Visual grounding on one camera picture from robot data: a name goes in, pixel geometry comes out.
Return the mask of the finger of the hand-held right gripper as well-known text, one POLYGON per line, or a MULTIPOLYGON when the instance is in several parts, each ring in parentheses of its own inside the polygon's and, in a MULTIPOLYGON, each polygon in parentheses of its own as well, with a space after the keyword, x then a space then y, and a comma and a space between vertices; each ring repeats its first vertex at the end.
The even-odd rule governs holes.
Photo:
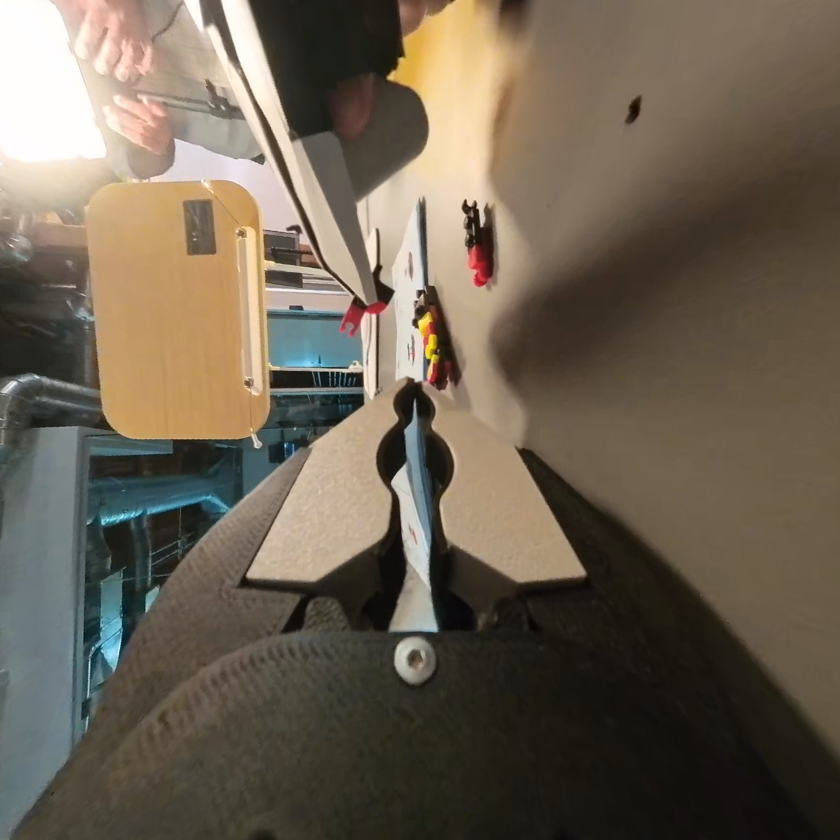
POLYGON ((197 1, 186 6, 208 37, 227 86, 285 187, 322 267, 363 300, 363 236, 350 172, 305 34, 287 4, 197 1))
POLYGON ((386 292, 371 272, 354 190, 337 135, 293 138, 249 2, 226 1, 227 74, 266 161, 297 209, 322 267, 365 304, 386 292))

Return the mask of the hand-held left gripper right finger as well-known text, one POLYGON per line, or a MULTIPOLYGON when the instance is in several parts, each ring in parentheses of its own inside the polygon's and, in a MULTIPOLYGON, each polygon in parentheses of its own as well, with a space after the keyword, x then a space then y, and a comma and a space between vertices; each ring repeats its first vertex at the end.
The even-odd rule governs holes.
POLYGON ((448 457, 438 516, 451 585, 577 585, 587 573, 518 450, 430 385, 448 457))

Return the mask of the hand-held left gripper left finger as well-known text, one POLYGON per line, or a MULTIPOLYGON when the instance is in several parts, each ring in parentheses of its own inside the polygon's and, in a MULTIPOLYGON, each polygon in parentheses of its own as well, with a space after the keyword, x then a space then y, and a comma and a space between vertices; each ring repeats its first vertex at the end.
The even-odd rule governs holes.
POLYGON ((312 444, 245 575, 251 585, 380 585, 406 464, 403 378, 312 444))

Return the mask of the thin red black lego piece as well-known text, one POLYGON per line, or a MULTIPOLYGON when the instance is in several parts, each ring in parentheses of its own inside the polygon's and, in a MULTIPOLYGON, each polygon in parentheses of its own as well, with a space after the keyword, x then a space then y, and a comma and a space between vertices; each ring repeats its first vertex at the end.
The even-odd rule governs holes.
POLYGON ((343 315, 339 331, 353 337, 358 332, 364 317, 374 317, 382 314, 394 296, 393 290, 388 291, 384 300, 378 300, 371 304, 365 304, 358 297, 352 297, 351 303, 343 315))

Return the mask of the red black lego clip assembly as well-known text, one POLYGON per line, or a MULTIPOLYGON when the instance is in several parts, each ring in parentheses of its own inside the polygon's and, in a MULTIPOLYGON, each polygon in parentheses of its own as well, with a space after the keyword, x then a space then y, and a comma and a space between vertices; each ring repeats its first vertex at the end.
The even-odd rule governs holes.
POLYGON ((477 201, 462 202, 464 215, 465 248, 467 266, 472 273, 475 287, 483 288, 490 283, 495 273, 494 229, 489 207, 482 212, 477 201))

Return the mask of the long black red yellow lego assembly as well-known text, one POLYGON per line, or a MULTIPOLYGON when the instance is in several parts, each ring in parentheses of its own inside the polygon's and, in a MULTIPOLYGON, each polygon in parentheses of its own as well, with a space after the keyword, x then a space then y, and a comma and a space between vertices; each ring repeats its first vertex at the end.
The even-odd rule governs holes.
POLYGON ((440 392, 459 381, 459 363, 443 305, 434 286, 418 290, 412 327, 416 351, 422 361, 422 381, 440 392))

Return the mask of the person's right hand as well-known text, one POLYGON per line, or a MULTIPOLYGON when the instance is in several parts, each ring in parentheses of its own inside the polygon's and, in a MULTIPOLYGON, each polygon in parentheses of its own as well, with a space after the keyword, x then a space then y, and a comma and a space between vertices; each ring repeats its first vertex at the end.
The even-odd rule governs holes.
POLYGON ((364 73, 339 82, 329 91, 327 104, 332 129, 342 141, 362 134, 375 105, 377 77, 364 73))

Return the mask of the metal storage shelves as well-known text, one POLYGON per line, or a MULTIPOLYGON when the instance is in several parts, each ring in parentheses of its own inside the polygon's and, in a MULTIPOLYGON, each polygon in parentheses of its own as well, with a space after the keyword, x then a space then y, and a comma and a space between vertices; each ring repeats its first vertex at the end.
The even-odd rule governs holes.
POLYGON ((340 327, 350 297, 299 226, 266 232, 264 245, 270 410, 259 435, 279 465, 364 404, 363 350, 340 327))

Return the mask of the open instruction booklet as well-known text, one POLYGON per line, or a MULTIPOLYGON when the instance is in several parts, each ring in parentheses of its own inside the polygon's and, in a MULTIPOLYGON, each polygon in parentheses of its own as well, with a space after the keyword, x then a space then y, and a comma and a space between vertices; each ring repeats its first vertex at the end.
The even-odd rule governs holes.
MULTIPOLYGON (((392 280, 395 289, 395 375, 399 380, 407 377, 415 382, 425 382, 428 361, 424 337, 413 324, 416 305, 427 288, 424 199, 417 201, 408 222, 392 268, 392 280)), ((433 490, 414 396, 409 399, 406 417, 406 462, 392 480, 399 505, 406 574, 392 627, 398 631, 433 633, 438 630, 429 573, 433 490)))

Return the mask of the yellow box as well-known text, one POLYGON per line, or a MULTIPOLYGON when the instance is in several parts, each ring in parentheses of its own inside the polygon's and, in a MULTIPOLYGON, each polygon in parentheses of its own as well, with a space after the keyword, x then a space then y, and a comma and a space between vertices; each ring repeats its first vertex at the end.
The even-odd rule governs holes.
POLYGON ((427 95, 490 67, 503 50, 502 2, 448 2, 404 40, 404 57, 390 75, 427 95))

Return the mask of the silver ventilation duct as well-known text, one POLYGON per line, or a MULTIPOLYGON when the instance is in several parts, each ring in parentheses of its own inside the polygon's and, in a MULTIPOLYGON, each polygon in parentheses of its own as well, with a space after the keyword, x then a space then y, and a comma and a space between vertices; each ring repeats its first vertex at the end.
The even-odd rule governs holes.
POLYGON ((32 373, 2 379, 2 471, 15 462, 20 439, 30 421, 63 413, 96 423, 102 414, 99 392, 82 385, 32 373))

